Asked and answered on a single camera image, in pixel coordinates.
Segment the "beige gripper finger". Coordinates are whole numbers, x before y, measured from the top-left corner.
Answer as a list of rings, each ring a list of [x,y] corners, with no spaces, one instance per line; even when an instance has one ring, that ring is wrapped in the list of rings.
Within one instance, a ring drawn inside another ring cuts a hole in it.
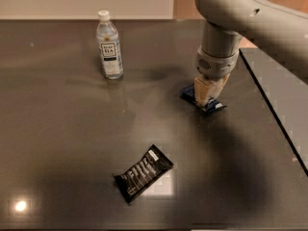
[[[217,99],[220,96],[229,77],[230,75],[227,74],[226,76],[219,79],[208,80],[209,89],[207,95],[211,98]]]
[[[209,101],[209,85],[205,80],[198,77],[194,79],[194,97],[201,107],[204,107]]]

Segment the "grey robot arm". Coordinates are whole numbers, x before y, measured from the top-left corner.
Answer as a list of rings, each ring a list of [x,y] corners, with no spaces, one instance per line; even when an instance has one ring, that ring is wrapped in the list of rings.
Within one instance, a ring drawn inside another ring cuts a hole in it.
[[[194,0],[205,18],[194,79],[197,105],[218,98],[239,56],[242,38],[308,79],[308,16],[268,0]]]

